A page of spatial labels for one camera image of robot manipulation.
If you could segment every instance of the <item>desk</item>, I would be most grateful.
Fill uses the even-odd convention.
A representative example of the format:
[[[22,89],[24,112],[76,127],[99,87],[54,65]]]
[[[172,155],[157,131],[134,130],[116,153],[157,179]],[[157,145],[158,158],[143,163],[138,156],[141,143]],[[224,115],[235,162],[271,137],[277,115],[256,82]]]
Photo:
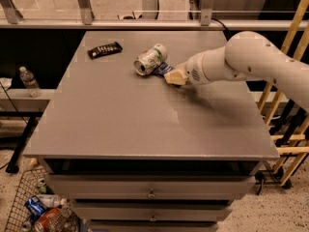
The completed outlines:
[[[89,59],[113,41],[122,53]],[[157,43],[175,66],[225,38],[87,32],[24,151],[94,231],[215,231],[262,162],[278,159],[244,82],[176,88],[139,76],[134,59]]]

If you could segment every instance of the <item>blue can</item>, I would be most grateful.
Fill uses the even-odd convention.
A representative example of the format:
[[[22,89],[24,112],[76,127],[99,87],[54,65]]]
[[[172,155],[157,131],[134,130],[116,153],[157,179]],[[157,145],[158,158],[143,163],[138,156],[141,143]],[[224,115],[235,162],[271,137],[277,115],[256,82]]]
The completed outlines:
[[[34,220],[39,219],[48,209],[37,196],[29,198],[25,203],[25,207],[31,212]]]

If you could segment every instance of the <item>drawer knob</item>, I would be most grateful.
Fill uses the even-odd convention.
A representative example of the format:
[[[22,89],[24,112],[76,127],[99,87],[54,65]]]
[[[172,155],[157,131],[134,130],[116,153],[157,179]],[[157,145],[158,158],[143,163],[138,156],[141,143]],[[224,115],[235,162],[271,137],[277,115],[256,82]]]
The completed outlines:
[[[149,221],[156,221],[155,215],[152,215],[152,217],[149,219]]]
[[[154,194],[154,190],[151,189],[150,192],[147,194],[148,198],[156,198],[156,195]]]

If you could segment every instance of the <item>black metal stand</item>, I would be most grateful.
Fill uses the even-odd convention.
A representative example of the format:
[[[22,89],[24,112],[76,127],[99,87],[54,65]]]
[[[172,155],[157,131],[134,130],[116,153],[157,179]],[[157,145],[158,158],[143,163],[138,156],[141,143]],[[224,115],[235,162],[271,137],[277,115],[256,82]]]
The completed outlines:
[[[0,112],[0,117],[29,117],[28,123],[26,128],[24,129],[22,135],[17,138],[17,145],[14,149],[14,153],[11,157],[11,160],[7,166],[6,172],[15,174],[18,173],[19,167],[17,165],[18,159],[20,154],[22,153],[23,149],[25,148],[25,143],[30,135],[32,128],[37,125],[36,118],[37,117],[42,117],[42,112],[9,112],[9,111],[4,111]],[[2,141],[8,141],[10,138],[0,138],[0,142]]]

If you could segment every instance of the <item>drawer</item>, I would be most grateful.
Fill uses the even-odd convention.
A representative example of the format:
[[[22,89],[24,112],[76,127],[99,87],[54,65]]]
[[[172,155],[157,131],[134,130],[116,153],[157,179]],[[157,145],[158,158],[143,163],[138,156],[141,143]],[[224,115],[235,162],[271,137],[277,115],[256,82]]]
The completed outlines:
[[[93,232],[214,232],[215,223],[202,222],[118,222],[91,221]]]
[[[177,203],[72,203],[81,219],[138,221],[220,221],[232,209],[220,205]]]
[[[154,177],[48,175],[48,185],[70,199],[241,199],[251,177]]]

